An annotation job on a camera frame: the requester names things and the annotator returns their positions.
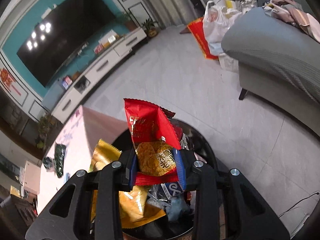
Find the red gift bag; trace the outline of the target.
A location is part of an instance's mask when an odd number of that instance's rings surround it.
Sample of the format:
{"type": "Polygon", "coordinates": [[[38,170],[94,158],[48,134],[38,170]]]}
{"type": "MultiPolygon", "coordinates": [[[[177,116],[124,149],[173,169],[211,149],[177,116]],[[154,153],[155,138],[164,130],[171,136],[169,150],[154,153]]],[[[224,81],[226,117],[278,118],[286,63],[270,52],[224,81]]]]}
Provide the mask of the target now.
{"type": "Polygon", "coordinates": [[[203,32],[203,17],[198,18],[187,25],[188,30],[191,32],[196,42],[198,43],[200,50],[202,51],[204,57],[210,60],[218,60],[217,56],[210,53],[208,43],[204,37],[203,32]]]}

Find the red snack bag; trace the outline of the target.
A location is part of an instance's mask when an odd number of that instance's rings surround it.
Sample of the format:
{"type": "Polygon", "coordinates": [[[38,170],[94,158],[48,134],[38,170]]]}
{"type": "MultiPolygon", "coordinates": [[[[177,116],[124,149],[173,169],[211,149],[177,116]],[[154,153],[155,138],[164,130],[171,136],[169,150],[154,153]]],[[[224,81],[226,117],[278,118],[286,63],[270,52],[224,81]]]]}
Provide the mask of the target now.
{"type": "Polygon", "coordinates": [[[173,148],[180,150],[182,130],[169,121],[175,113],[154,103],[138,99],[124,100],[127,125],[137,155],[135,185],[178,181],[173,148]]]}

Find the red chinese knot decoration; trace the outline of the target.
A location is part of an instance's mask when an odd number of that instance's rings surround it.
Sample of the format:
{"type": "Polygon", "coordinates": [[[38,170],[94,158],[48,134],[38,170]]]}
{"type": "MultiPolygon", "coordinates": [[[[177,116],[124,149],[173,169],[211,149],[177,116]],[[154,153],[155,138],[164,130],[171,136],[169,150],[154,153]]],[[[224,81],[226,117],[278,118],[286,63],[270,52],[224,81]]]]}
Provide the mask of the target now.
{"type": "Polygon", "coordinates": [[[21,96],[21,93],[14,86],[14,83],[16,82],[16,80],[6,68],[1,68],[0,76],[1,76],[1,82],[9,91],[13,89],[19,96],[21,96]]]}

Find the potted plant on floor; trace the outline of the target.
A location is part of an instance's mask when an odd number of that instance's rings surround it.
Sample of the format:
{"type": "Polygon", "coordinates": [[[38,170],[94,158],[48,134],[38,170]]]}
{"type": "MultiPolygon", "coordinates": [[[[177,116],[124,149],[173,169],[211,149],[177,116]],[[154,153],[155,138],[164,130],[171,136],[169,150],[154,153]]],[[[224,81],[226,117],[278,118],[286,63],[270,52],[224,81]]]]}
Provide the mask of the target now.
{"type": "Polygon", "coordinates": [[[157,21],[152,20],[151,18],[146,19],[143,23],[143,29],[145,30],[147,36],[149,38],[153,38],[158,34],[156,25],[158,24],[157,21]]]}

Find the pile of clothes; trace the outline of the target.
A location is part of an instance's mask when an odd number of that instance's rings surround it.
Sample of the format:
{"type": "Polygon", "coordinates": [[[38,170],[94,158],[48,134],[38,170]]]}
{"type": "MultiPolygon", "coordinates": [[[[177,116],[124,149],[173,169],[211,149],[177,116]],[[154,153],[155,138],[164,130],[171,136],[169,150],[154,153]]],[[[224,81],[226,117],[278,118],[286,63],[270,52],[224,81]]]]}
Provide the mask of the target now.
{"type": "Polygon", "coordinates": [[[319,42],[319,22],[294,0],[270,0],[263,5],[266,15],[300,29],[319,42]]]}

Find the dark crumpled wrapper ball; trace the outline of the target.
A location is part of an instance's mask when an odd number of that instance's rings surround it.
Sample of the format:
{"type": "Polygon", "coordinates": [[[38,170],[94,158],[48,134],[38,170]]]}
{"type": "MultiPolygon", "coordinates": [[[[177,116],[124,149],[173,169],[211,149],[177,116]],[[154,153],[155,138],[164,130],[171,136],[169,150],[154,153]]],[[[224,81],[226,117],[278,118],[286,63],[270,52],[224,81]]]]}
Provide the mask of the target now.
{"type": "Polygon", "coordinates": [[[54,166],[54,159],[51,157],[44,157],[42,159],[42,164],[47,172],[54,172],[55,166],[54,166]]]}

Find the grey sofa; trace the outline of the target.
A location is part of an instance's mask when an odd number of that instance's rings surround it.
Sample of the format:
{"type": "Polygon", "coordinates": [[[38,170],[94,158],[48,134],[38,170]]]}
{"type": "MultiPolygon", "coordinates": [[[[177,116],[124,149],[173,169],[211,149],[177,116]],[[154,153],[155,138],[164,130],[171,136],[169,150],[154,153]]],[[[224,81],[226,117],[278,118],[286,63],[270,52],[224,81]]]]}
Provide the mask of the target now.
{"type": "Polygon", "coordinates": [[[236,20],[222,40],[239,62],[239,98],[247,92],[280,107],[319,133],[319,44],[262,7],[236,20]]]}

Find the green snack wrapper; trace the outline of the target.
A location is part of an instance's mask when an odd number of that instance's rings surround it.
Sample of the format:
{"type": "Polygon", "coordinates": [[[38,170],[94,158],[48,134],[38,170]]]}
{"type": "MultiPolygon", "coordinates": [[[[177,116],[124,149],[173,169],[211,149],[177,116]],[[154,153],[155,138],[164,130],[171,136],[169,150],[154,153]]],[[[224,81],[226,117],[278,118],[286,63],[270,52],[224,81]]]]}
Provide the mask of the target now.
{"type": "Polygon", "coordinates": [[[63,144],[55,144],[54,151],[54,167],[58,178],[63,176],[63,166],[66,153],[66,146],[63,144]]]}

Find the white plastic shopping bag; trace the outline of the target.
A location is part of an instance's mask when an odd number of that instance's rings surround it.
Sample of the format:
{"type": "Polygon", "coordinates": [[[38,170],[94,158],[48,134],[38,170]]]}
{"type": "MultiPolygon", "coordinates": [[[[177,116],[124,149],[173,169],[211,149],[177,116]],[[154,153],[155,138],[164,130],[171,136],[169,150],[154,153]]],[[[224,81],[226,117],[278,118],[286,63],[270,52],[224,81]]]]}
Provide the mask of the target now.
{"type": "Polygon", "coordinates": [[[219,56],[223,53],[222,39],[241,16],[242,12],[236,9],[217,5],[212,0],[207,2],[203,18],[203,33],[212,55],[219,56]]]}

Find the pink floral table cloth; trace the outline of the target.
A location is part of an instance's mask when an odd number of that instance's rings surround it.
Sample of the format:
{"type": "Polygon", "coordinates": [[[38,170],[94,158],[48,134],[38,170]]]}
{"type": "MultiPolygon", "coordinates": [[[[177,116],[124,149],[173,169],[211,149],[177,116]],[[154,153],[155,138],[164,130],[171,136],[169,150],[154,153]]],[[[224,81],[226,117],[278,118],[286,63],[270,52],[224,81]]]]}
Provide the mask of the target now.
{"type": "MultiPolygon", "coordinates": [[[[54,140],[47,156],[54,157],[56,144],[65,145],[63,173],[72,177],[78,170],[89,170],[94,148],[100,139],[112,144],[126,129],[126,121],[80,106],[54,140]]],[[[65,176],[58,178],[54,171],[47,171],[41,166],[38,213],[42,212],[65,182],[65,176]]]]}

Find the large black television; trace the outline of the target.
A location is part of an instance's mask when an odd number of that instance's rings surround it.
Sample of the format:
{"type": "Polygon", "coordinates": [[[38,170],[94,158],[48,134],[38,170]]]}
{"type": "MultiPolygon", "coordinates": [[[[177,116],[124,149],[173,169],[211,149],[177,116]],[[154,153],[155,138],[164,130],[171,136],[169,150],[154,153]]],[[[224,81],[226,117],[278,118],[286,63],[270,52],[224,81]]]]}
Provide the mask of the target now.
{"type": "Polygon", "coordinates": [[[114,19],[103,0],[65,0],[35,26],[17,56],[45,87],[81,45],[114,19]]]}

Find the potted plant by cabinet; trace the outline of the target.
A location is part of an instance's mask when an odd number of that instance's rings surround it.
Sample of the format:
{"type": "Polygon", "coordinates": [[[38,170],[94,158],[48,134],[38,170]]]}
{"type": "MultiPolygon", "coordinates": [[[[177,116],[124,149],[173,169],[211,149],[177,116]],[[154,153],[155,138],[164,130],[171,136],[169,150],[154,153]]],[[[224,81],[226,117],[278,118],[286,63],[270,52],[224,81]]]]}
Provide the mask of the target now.
{"type": "Polygon", "coordinates": [[[122,25],[125,25],[129,31],[134,31],[138,28],[138,26],[132,19],[131,15],[132,14],[130,12],[121,12],[116,16],[116,21],[122,25]]]}

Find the yellow snack bag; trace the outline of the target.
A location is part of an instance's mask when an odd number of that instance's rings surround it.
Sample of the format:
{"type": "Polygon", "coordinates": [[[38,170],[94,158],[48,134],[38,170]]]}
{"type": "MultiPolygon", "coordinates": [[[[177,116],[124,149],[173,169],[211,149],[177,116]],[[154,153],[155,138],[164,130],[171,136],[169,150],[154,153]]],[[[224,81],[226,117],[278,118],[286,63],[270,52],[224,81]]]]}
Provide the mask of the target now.
{"type": "MultiPolygon", "coordinates": [[[[118,160],[120,154],[120,150],[100,139],[94,148],[88,171],[102,170],[106,165],[118,160]]],[[[148,190],[144,186],[134,186],[130,192],[119,192],[119,210],[122,228],[137,228],[166,216],[164,210],[146,202],[148,190]]]]}

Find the large dark planter plants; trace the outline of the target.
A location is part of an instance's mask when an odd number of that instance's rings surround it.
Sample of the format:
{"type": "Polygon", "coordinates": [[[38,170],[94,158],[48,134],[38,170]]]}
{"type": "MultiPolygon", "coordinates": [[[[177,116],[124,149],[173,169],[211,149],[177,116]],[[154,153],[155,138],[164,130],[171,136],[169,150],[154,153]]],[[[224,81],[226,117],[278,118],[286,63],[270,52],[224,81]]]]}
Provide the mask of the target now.
{"type": "Polygon", "coordinates": [[[47,139],[52,133],[52,130],[56,127],[56,120],[51,114],[47,113],[40,117],[37,125],[39,135],[35,140],[36,147],[44,151],[46,149],[47,139]]]}

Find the white tv cabinet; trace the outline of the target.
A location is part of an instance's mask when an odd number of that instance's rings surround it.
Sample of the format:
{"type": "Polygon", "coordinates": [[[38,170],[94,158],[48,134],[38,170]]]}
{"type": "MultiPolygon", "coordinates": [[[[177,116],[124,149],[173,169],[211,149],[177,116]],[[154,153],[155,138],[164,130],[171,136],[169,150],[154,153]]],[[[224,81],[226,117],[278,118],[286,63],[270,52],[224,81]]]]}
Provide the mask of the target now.
{"type": "Polygon", "coordinates": [[[61,123],[65,123],[99,81],[145,38],[145,31],[139,27],[102,51],[70,85],[51,115],[61,123]]]}

